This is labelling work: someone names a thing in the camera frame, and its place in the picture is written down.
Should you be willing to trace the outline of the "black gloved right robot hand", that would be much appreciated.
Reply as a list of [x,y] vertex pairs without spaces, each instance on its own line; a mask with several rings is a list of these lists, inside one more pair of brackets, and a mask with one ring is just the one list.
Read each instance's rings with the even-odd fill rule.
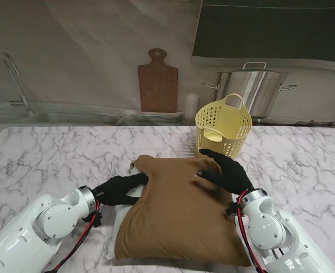
[[221,167],[221,174],[200,169],[197,176],[235,195],[254,190],[246,171],[237,161],[210,149],[199,149],[199,152],[212,158]]

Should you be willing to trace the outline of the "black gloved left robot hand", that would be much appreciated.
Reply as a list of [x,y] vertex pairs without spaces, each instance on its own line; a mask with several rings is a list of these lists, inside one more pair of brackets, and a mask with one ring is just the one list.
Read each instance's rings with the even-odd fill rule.
[[147,183],[148,176],[143,173],[131,176],[114,176],[92,191],[96,199],[103,205],[134,205],[139,197],[129,196],[128,193],[132,189]]

